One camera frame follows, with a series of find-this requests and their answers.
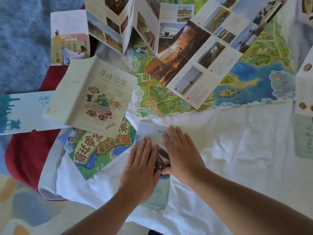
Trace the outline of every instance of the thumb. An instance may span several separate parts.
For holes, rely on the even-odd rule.
[[[166,167],[162,170],[162,175],[164,174],[169,174],[169,175],[174,175],[172,167]]]
[[[160,175],[161,175],[161,170],[157,170],[153,175],[153,186],[154,186],[154,188],[157,186],[157,183],[159,182]]]

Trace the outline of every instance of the finger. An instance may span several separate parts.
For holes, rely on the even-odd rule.
[[[176,133],[177,133],[179,140],[182,143],[182,145],[186,145],[187,140],[186,140],[185,135],[183,134],[182,130],[180,129],[180,127],[176,127]]]
[[[137,153],[136,153],[135,160],[134,160],[134,163],[133,163],[134,166],[138,166],[139,165],[141,157],[142,157],[143,150],[145,148],[145,145],[146,145],[146,140],[143,139],[140,142],[139,147],[137,149]]]
[[[196,149],[196,146],[194,145],[194,142],[191,140],[189,134],[185,133],[185,138],[187,140],[187,143],[190,147],[192,147],[193,149],[197,150]]]
[[[153,150],[151,152],[151,156],[149,158],[149,162],[148,162],[148,169],[149,170],[154,170],[154,166],[155,166],[155,163],[156,163],[156,158],[157,158],[157,150],[159,148],[159,145],[154,145],[153,147]]]
[[[174,146],[167,132],[163,133],[163,139],[168,153],[172,154],[171,152],[174,150]]]
[[[153,175],[153,187],[154,188],[157,186],[157,183],[159,182],[160,175],[161,175],[161,170],[157,170]]]
[[[147,167],[147,163],[148,163],[148,159],[149,159],[149,155],[151,151],[151,144],[152,144],[151,138],[149,137],[146,142],[145,149],[143,150],[142,157],[140,160],[140,165],[145,168]]]
[[[128,156],[128,161],[127,161],[126,167],[130,167],[133,165],[136,151],[137,151],[136,145],[132,146],[131,151],[130,151],[129,156]]]
[[[166,174],[174,175],[174,172],[173,172],[172,167],[166,167],[162,170],[161,174],[162,175],[166,175]]]
[[[168,128],[168,130],[170,131],[172,140],[174,142],[174,146],[176,147],[176,146],[182,145],[182,143],[180,142],[178,134],[177,134],[176,130],[174,129],[174,127],[171,125]]]

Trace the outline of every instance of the person's right hand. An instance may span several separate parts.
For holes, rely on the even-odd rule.
[[[183,134],[180,128],[174,129],[173,126],[169,127],[169,131],[174,145],[167,132],[163,133],[163,138],[171,167],[164,168],[162,174],[173,175],[180,182],[189,186],[198,169],[205,168],[205,164],[187,133]]]

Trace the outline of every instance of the blue lake on map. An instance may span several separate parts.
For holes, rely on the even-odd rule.
[[[243,82],[248,82],[258,78],[258,82],[256,85],[249,86],[244,90],[229,87],[229,86],[218,86],[214,90],[214,98],[216,99],[216,106],[220,106],[223,102],[231,102],[234,105],[243,105],[247,103],[252,103],[254,101],[261,102],[263,98],[270,98],[272,100],[276,100],[277,98],[273,96],[273,88],[271,87],[271,80],[269,79],[269,75],[271,71],[286,71],[292,74],[289,70],[287,70],[283,63],[281,62],[272,62],[268,66],[256,67],[253,64],[248,64],[245,62],[238,62],[231,69],[230,73],[232,75],[238,76],[238,78]],[[233,89],[236,93],[233,95],[234,97],[230,98],[220,98],[217,96],[219,91],[225,89]]]

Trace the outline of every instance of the person's left hand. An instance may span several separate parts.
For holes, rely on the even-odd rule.
[[[138,148],[132,147],[119,182],[119,191],[127,193],[138,205],[152,195],[161,174],[160,170],[154,173],[158,145],[153,147],[149,158],[151,143],[150,138],[143,139]]]

